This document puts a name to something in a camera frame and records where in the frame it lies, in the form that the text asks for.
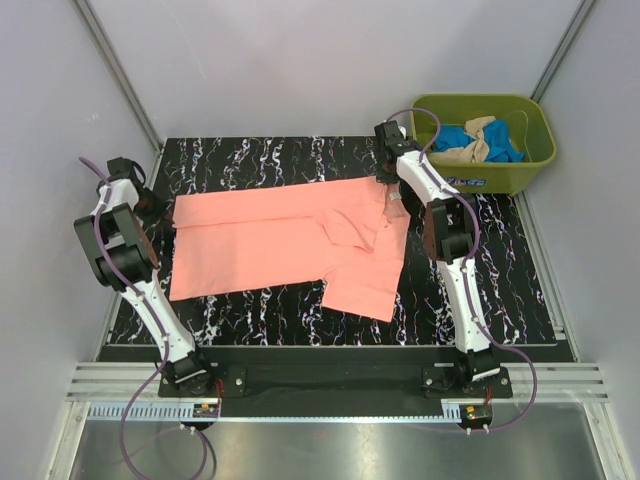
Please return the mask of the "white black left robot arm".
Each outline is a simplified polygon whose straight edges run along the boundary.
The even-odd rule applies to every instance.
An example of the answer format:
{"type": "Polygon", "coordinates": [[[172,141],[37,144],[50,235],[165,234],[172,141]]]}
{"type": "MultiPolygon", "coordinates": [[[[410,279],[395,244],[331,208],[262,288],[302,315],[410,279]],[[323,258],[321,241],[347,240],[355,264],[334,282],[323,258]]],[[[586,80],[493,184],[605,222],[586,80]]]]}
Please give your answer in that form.
{"type": "Polygon", "coordinates": [[[96,207],[74,221],[94,276],[129,303],[151,334],[163,384],[175,395],[208,394],[216,372],[163,293],[159,262],[144,231],[148,224],[171,220],[168,203],[146,186],[146,175],[133,160],[111,159],[105,172],[87,158],[79,162],[99,178],[96,207]]]}

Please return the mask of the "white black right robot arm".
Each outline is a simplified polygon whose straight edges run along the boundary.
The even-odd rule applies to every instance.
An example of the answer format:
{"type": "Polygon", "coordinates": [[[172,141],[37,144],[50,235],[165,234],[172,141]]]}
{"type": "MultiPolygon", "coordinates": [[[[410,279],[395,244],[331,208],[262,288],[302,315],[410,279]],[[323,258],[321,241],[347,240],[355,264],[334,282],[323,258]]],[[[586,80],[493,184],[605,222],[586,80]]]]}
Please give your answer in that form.
{"type": "Polygon", "coordinates": [[[476,202],[446,182],[395,120],[375,126],[374,134],[381,168],[378,180],[405,182],[425,207],[424,248],[444,280],[457,350],[449,384],[444,388],[456,387],[463,395],[476,396],[500,372],[476,279],[476,202]]]}

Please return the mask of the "pink t shirt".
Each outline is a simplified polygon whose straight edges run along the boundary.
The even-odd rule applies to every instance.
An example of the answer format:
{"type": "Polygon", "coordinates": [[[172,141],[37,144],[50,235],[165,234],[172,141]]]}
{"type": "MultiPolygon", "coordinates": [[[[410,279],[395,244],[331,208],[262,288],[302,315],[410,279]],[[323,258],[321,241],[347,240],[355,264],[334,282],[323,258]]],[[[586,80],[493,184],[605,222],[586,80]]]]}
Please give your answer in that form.
{"type": "Polygon", "coordinates": [[[410,215],[373,177],[181,195],[172,301],[322,280],[325,308],[392,319],[410,215]]]}

